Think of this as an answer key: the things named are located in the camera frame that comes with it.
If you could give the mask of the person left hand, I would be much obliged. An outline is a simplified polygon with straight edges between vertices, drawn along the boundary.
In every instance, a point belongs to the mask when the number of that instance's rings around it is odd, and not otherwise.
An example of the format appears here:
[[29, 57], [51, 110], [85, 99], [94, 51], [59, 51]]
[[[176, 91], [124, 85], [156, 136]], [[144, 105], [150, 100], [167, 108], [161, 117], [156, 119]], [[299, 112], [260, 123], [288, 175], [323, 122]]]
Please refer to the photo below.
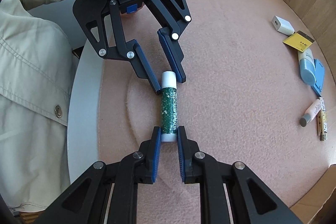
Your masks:
[[135, 14], [136, 12], [138, 12], [140, 9], [142, 9], [143, 6], [144, 6], [143, 3], [142, 3], [140, 6], [139, 6], [137, 3], [134, 4], [134, 5], [128, 6], [128, 7], [126, 8], [126, 11], [125, 11], [124, 13], [121, 13], [121, 12], [120, 12], [120, 15], [121, 15], [121, 16], [124, 16], [124, 17], [133, 15], [133, 14]]

